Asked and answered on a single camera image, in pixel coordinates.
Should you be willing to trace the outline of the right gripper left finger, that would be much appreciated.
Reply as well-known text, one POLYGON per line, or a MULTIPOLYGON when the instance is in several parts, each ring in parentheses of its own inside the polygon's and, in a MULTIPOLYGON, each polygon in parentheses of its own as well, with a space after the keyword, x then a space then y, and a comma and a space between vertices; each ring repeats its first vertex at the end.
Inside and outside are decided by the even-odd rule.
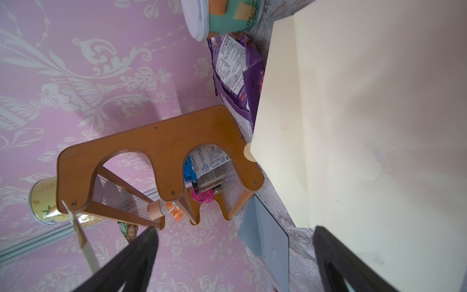
POLYGON ((75 290, 145 292, 152 275, 158 246, 158 231, 151 226, 75 290))

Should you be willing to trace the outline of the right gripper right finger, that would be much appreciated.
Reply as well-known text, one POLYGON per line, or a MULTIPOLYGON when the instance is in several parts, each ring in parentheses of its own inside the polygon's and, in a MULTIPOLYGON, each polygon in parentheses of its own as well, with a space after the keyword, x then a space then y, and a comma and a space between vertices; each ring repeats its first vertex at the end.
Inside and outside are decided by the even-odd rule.
POLYGON ((326 292, 394 292, 396 290, 325 227, 316 227, 313 245, 326 292))

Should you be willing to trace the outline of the dark grey envelope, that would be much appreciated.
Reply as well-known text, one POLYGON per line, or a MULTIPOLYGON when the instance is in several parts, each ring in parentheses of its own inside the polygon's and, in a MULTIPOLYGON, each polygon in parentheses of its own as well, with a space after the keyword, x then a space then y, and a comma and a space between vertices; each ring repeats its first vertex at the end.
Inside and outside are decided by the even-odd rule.
POLYGON ((288 292, 288 235, 255 195, 246 204, 238 235, 253 255, 265 260, 280 290, 288 292))

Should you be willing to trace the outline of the cream envelope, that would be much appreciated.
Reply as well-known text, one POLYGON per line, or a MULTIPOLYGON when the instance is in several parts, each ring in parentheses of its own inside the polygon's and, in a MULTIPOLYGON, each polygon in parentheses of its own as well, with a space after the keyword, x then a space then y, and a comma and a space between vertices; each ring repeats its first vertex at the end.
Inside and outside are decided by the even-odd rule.
POLYGON ((467 278, 467 4, 315 1, 275 21, 251 144, 298 228, 401 292, 467 278))

